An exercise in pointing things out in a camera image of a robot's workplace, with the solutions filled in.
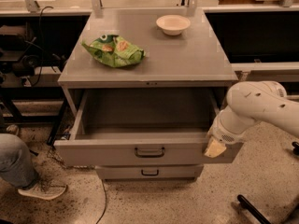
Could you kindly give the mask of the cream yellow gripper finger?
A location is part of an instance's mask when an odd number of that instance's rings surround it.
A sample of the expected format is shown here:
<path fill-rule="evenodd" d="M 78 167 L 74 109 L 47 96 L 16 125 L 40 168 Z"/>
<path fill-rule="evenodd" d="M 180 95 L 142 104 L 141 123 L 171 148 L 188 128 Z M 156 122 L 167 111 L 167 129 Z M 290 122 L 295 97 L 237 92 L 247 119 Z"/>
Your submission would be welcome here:
<path fill-rule="evenodd" d="M 225 150 L 226 145 L 222 141 L 219 141 L 215 137 L 211 136 L 209 138 L 204 155 L 209 158 L 216 158 L 220 156 L 220 154 L 222 154 Z"/>

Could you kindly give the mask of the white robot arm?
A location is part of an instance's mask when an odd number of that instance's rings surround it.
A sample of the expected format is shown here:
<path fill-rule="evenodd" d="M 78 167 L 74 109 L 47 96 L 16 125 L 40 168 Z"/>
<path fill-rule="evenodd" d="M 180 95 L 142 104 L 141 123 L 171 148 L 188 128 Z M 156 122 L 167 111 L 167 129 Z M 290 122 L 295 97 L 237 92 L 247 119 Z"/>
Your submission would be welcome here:
<path fill-rule="evenodd" d="M 299 103 L 288 99 L 276 81 L 238 82 L 227 91 L 226 102 L 207 133 L 204 155 L 209 158 L 220 156 L 227 145 L 239 143 L 245 131 L 261 121 L 299 136 Z"/>

